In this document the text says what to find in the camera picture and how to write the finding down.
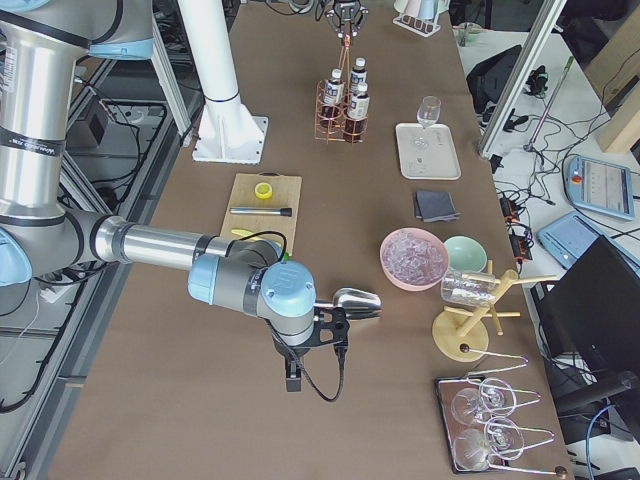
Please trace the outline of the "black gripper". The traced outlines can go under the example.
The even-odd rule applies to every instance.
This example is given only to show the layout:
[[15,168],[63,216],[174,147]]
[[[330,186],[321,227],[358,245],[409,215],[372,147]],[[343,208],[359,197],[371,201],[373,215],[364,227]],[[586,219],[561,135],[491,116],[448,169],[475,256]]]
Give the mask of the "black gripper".
[[344,367],[349,331],[345,310],[341,307],[315,307],[310,327],[310,333],[303,334],[304,340],[289,340],[277,330],[272,333],[276,350],[284,357],[287,392],[301,391],[301,367],[295,359],[301,359],[310,349],[332,346],[340,367]]
[[354,38],[365,24],[369,10],[357,0],[331,1],[325,18],[339,39]]

